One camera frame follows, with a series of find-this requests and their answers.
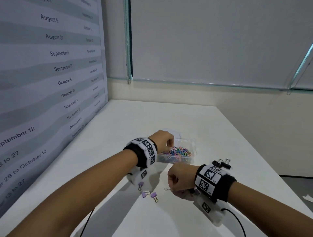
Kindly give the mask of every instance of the wire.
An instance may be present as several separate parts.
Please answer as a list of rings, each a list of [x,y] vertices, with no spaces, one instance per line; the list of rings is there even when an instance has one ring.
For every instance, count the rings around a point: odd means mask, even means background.
[[[88,223],[88,221],[89,221],[89,219],[90,219],[90,217],[91,217],[91,214],[93,213],[94,210],[95,210],[95,209],[93,209],[93,210],[90,212],[90,215],[89,215],[89,217],[88,217],[88,220],[86,221],[86,224],[85,224],[85,226],[84,226],[84,228],[83,228],[83,231],[81,232],[81,234],[80,234],[79,237],[81,237],[81,236],[83,235],[83,232],[84,232],[84,230],[85,230],[85,228],[86,228],[86,225],[87,225],[87,223]]]
[[[238,217],[231,211],[231,210],[228,210],[227,208],[222,208],[221,211],[229,211],[231,214],[234,215],[234,217],[237,219],[237,221],[239,222],[241,228],[242,228],[242,231],[244,232],[244,237],[247,237],[246,236],[246,232],[244,231],[244,227],[242,226],[240,220],[238,219]]]

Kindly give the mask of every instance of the clear plastic box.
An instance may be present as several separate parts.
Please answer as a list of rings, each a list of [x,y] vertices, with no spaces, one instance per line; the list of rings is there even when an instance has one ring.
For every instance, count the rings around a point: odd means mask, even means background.
[[[183,147],[188,150],[190,150],[191,155],[173,155],[173,154],[163,154],[160,153],[157,156],[157,161],[162,163],[179,163],[184,162],[187,164],[193,164],[194,163],[194,156],[197,154],[196,152],[196,146],[194,140],[188,140],[188,139],[174,139],[174,146],[175,147]]]

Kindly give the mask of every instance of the wall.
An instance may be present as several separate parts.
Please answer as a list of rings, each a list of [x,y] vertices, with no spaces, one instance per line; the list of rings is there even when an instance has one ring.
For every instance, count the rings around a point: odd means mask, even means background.
[[[108,79],[109,99],[216,106],[278,174],[313,177],[313,95]]]

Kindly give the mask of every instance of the white table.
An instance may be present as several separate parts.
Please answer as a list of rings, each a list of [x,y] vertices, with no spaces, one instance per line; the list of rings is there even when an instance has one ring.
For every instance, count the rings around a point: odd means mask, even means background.
[[[148,136],[163,128],[196,139],[198,154],[194,164],[230,158],[230,173],[239,182],[313,218],[308,207],[216,107],[111,100],[0,219],[0,236],[8,234],[40,202],[71,178],[119,152],[133,138]],[[124,178],[97,206],[83,236],[91,233],[95,237],[98,234],[232,236],[224,225],[213,226],[190,201],[164,191],[168,186],[166,172],[170,166],[156,164],[158,170],[164,170],[155,177],[158,203],[149,197],[139,197],[136,188]],[[262,236],[244,217],[240,216],[240,219],[247,236],[249,233]],[[225,224],[229,229],[232,229],[231,225],[238,228],[235,219],[230,222]]]

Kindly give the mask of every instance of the forearm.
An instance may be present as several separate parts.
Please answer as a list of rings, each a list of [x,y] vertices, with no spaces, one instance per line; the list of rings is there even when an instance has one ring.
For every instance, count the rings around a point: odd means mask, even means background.
[[[123,150],[89,168],[52,193],[8,236],[69,236],[137,162],[133,151]]]
[[[241,183],[233,183],[228,202],[269,237],[312,234],[313,219]]]

